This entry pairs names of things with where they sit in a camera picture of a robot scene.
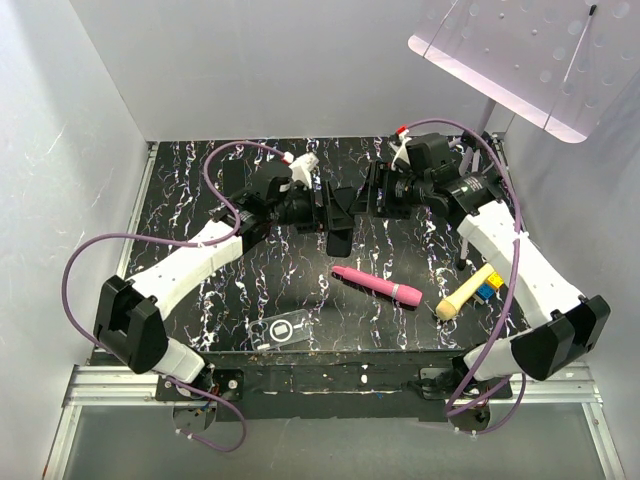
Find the black table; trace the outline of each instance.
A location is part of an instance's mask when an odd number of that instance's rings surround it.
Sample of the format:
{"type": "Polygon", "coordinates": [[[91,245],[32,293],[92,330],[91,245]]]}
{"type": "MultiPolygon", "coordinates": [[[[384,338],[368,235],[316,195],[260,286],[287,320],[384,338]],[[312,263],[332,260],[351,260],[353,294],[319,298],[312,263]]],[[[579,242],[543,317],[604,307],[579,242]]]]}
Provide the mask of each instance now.
{"type": "MultiPolygon", "coordinates": [[[[202,176],[204,160],[225,141],[163,142],[159,145],[138,233],[185,240],[210,219],[219,202],[202,176]]],[[[367,164],[392,159],[385,138],[270,139],[268,145],[295,156],[313,151],[320,159],[319,176],[334,185],[360,186],[367,164]]],[[[222,188],[221,162],[240,158],[247,174],[266,154],[237,147],[214,160],[211,176],[222,188]]],[[[460,238],[427,209],[411,220],[358,218],[353,251],[347,259],[325,254],[325,236],[297,235],[275,227],[266,242],[203,282],[166,320],[167,333],[200,351],[251,349],[246,325],[254,320],[298,309],[312,318],[312,339],[290,346],[296,350],[439,350],[464,349],[483,343],[498,318],[504,291],[486,305],[470,302],[455,320],[441,324],[433,310],[483,262],[472,249],[469,267],[455,267],[460,238]],[[331,266],[347,265],[423,292],[415,311],[343,284],[331,266]]],[[[128,274],[141,271],[171,252],[166,246],[136,242],[128,274]]],[[[517,305],[507,332],[526,328],[517,305]]]]}

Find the wooden handle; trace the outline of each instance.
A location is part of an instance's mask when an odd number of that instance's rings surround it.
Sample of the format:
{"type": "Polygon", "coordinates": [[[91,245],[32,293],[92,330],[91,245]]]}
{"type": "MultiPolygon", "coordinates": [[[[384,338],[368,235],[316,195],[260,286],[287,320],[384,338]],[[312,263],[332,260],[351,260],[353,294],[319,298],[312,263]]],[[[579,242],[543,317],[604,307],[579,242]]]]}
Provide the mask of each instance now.
{"type": "Polygon", "coordinates": [[[478,270],[473,276],[467,280],[462,286],[442,300],[436,307],[436,315],[441,320],[451,320],[455,317],[471,296],[476,293],[484,282],[495,272],[493,267],[488,263],[478,270]]]}

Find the white enclosure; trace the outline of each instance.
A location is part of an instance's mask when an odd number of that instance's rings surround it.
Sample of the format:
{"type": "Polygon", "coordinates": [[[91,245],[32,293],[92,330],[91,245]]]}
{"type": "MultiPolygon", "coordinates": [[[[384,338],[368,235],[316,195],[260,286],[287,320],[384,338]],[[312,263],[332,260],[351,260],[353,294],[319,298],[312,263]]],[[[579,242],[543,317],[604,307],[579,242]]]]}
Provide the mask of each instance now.
{"type": "Polygon", "coordinates": [[[640,478],[637,281],[640,77],[579,145],[516,119],[507,157],[532,238],[569,282],[602,295],[611,317],[587,360],[628,478],[640,478]]]}
{"type": "MultiPolygon", "coordinates": [[[[0,2],[0,464],[40,478],[74,363],[91,346],[60,304],[62,269],[83,240],[126,228],[146,144],[68,2],[0,2]]],[[[90,327],[121,244],[72,274],[90,327]]]]}
{"type": "MultiPolygon", "coordinates": [[[[485,97],[407,48],[422,0],[71,0],[147,140],[476,125],[485,97]]],[[[499,109],[489,127],[504,130],[499,109]]]]}
{"type": "MultiPolygon", "coordinates": [[[[69,375],[90,349],[62,311],[62,269],[84,240],[126,228],[146,141],[386,135],[424,117],[475,126],[486,97],[407,47],[429,5],[0,2],[3,478],[42,474],[69,375]]],[[[580,145],[522,119],[507,134],[532,238],[612,306],[589,361],[629,478],[640,478],[639,91],[635,78],[580,145]]],[[[488,130],[511,119],[499,107],[488,130]]],[[[91,249],[72,273],[88,328],[121,246],[91,249]]]]}

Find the blue block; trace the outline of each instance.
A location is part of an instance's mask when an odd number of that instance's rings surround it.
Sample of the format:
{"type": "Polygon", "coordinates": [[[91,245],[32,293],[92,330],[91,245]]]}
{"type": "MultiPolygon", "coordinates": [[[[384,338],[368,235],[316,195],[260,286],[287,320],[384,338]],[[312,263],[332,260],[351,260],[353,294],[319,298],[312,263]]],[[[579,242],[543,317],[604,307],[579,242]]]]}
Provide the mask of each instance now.
{"type": "Polygon", "coordinates": [[[495,294],[496,294],[495,290],[485,283],[476,291],[473,298],[478,300],[480,303],[485,303],[495,294]]]}

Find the clear plastic piece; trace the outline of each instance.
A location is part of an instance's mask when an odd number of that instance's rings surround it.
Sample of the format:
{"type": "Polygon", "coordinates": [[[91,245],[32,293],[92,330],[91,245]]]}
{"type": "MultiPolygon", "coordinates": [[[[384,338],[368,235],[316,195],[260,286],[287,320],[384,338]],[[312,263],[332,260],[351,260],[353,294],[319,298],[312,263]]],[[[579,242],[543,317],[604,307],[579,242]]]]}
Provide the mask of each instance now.
{"type": "Polygon", "coordinates": [[[424,3],[411,50],[565,142],[585,140],[640,71],[638,2],[424,3]]]}
{"type": "Polygon", "coordinates": [[[311,338],[311,324],[306,310],[275,315],[249,324],[254,350],[273,350],[311,338]]]}

